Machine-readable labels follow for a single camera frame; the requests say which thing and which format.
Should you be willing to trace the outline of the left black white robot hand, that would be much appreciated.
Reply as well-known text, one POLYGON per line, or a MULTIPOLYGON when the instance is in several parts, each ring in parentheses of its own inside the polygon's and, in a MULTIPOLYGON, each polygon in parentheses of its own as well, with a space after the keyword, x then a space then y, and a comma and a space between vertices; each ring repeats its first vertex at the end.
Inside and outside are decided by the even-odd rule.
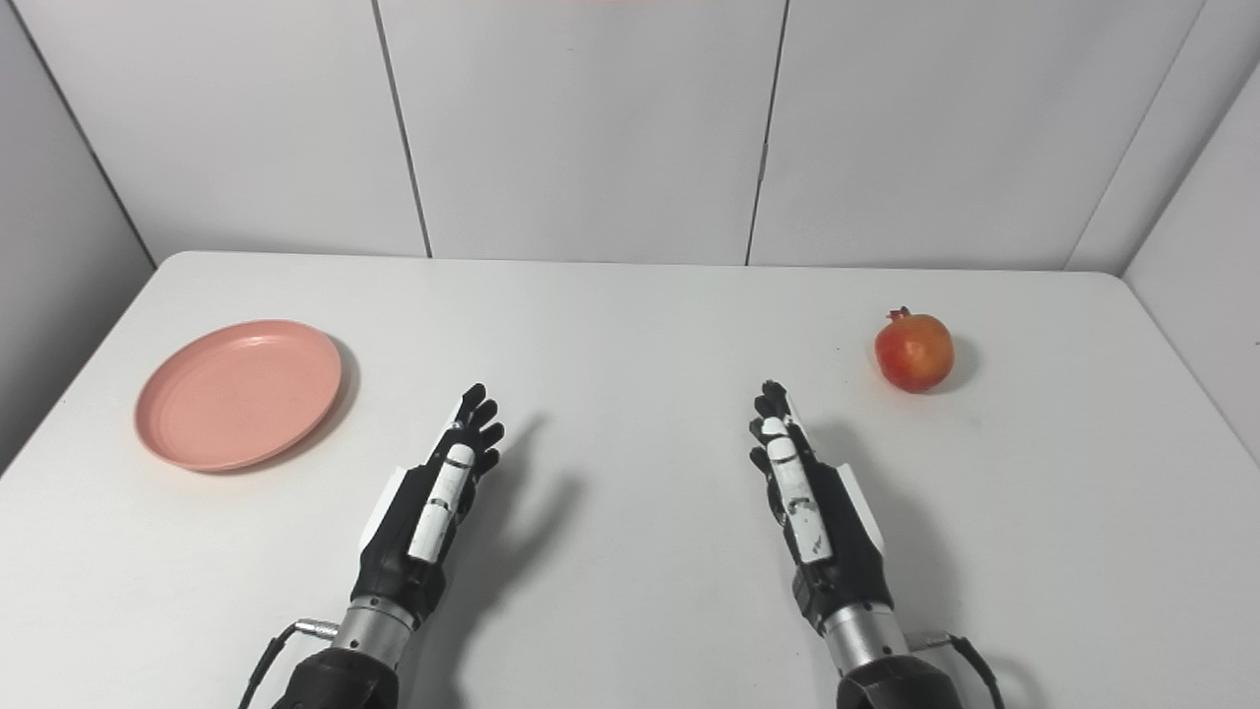
POLYGON ((478 484, 500 458, 496 445, 505 429, 496 417, 496 400, 484 383, 474 383, 427 457, 391 474, 363 533, 353 601, 391 602, 415 622, 432 615, 457 528, 475 502, 478 484))

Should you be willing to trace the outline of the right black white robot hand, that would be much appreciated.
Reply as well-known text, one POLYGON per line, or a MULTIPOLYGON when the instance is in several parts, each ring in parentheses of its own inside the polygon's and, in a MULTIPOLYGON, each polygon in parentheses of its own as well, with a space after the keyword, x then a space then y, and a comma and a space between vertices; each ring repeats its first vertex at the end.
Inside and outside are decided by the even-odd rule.
POLYGON ((750 458, 782 528, 795 565, 793 597, 806 625, 824 633, 825 620, 840 610, 893 610, 885 539, 850 463, 819 458, 782 383, 764 382, 753 409, 750 458))

